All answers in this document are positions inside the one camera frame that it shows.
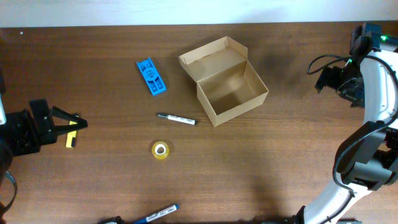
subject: whiteboard marker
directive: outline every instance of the whiteboard marker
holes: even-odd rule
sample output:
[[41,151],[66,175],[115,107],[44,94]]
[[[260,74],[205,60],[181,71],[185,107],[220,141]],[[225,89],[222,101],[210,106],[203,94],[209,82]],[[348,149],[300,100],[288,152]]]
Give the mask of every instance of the whiteboard marker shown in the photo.
[[169,208],[166,208],[165,210],[162,210],[160,212],[157,212],[155,214],[149,215],[148,217],[145,217],[141,220],[138,220],[136,222],[134,222],[134,224],[145,224],[145,223],[149,223],[151,221],[154,221],[155,219],[158,219],[160,217],[163,217],[169,213],[172,213],[174,211],[176,211],[177,209],[179,209],[179,205],[175,204]]
[[166,119],[169,119],[172,121],[178,121],[178,122],[185,123],[185,124],[195,125],[198,123],[198,121],[195,121],[193,119],[181,118],[179,116],[174,116],[174,115],[170,115],[170,114],[158,113],[157,116],[160,118],[166,118]]

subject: box lid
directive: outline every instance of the box lid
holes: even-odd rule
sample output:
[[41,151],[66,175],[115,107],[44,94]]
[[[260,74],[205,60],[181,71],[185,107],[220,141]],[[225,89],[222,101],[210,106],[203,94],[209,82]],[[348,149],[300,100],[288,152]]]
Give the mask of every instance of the box lid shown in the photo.
[[248,59],[248,48],[223,37],[178,57],[195,82],[222,72]]

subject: wooden table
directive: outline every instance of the wooden table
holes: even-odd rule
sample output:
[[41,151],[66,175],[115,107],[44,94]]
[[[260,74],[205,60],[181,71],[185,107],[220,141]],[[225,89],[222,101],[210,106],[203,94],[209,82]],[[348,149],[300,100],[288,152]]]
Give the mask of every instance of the wooden table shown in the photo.
[[[351,31],[360,24],[0,30],[5,110],[20,111],[29,100],[46,98],[50,106],[80,113],[89,123],[78,132],[74,149],[67,149],[61,136],[38,154],[14,159],[19,193],[5,219],[95,223],[120,215],[132,221],[171,203],[179,203],[180,210],[159,221],[296,214],[331,179],[338,146],[364,115],[331,89],[318,95],[318,74],[305,71],[318,55],[347,55]],[[398,23],[380,24],[385,33],[398,35]],[[214,128],[177,56],[226,35],[248,47],[270,93],[262,106]],[[152,57],[168,88],[156,97],[136,67],[146,57]],[[156,112],[200,123],[167,121]],[[163,161],[150,152],[158,140],[171,147]],[[397,185],[387,186],[345,217],[397,223],[397,207]]]

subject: yellow tape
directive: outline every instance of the yellow tape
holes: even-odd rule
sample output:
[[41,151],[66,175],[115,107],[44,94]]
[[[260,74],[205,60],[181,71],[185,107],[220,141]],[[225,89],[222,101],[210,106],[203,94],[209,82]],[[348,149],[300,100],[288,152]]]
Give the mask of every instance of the yellow tape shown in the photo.
[[166,142],[159,141],[152,146],[152,154],[156,159],[165,159],[169,153],[170,149]]
[[[77,123],[73,122],[73,121],[69,121],[69,125],[72,125],[72,124],[77,124]],[[68,133],[68,136],[67,136],[67,147],[69,147],[69,148],[75,147],[75,144],[76,144],[76,133],[77,133],[77,131],[72,131],[72,132]]]

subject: open cardboard box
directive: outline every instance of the open cardboard box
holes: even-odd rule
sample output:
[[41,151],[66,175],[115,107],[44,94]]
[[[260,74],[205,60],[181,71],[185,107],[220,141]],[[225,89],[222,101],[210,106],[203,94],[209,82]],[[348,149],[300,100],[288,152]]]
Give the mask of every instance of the open cardboard box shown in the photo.
[[248,48],[223,37],[178,57],[197,83],[197,94],[213,126],[257,106],[268,89],[248,60]]

